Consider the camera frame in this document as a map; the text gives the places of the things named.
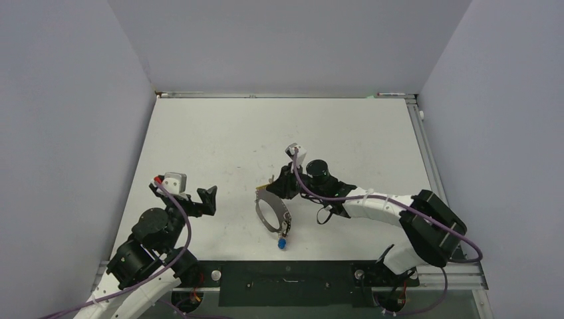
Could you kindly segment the large metal keyring organizer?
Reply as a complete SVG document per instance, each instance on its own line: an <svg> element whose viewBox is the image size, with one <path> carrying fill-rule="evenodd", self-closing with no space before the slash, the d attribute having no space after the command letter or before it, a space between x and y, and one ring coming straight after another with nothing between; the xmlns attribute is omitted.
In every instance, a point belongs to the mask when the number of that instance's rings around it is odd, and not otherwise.
<svg viewBox="0 0 564 319"><path fill-rule="evenodd" d="M274 180L272 175L267 184ZM288 239L291 230L292 216L283 200L263 189L255 190L255 212L264 227L278 236Z"/></svg>

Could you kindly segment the blue plastic key tag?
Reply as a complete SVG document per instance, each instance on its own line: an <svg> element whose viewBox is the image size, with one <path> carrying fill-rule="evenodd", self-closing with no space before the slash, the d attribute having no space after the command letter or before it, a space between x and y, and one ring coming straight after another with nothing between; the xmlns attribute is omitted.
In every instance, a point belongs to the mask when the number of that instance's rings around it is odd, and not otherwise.
<svg viewBox="0 0 564 319"><path fill-rule="evenodd" d="M279 238L277 242L277 247L281 250L285 250L287 246L287 240L283 237Z"/></svg>

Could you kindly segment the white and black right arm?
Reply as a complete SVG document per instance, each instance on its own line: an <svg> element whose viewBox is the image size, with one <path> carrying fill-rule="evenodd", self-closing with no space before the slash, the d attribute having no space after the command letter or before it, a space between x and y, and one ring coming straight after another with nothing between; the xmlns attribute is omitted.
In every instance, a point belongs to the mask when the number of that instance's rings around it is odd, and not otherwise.
<svg viewBox="0 0 564 319"><path fill-rule="evenodd" d="M329 172L323 160L313 160L305 168L292 163L281 168L279 177L266 191L280 199L317 202L331 216L364 218L402 229L403 243L392 243L378 259L376 276L384 284L395 283L403 273L420 266L443 267L465 235L465 223L432 191L416 195L385 195L345 183Z"/></svg>

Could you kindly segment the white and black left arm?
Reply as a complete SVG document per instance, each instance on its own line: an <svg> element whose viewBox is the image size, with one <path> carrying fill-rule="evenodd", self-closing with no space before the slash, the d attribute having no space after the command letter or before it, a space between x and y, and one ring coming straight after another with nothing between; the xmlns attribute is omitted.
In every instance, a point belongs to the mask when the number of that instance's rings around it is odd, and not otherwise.
<svg viewBox="0 0 564 319"><path fill-rule="evenodd" d="M164 207L141 214L75 318L138 318L173 288L204 283L203 270L189 251L189 242L181 247L177 242L183 230L191 229L189 217L215 214L217 186L199 188L198 202L185 192L182 173L158 175L149 188Z"/></svg>

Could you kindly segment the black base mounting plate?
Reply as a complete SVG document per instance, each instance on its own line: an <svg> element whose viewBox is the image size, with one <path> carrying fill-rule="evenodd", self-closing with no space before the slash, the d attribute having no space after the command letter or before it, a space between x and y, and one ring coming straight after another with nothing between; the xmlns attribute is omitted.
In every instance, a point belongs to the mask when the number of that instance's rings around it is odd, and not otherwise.
<svg viewBox="0 0 564 319"><path fill-rule="evenodd" d="M185 312L209 301L220 307L369 307L404 302L404 289L419 286L416 269L395 275L376 261L200 261L170 302Z"/></svg>

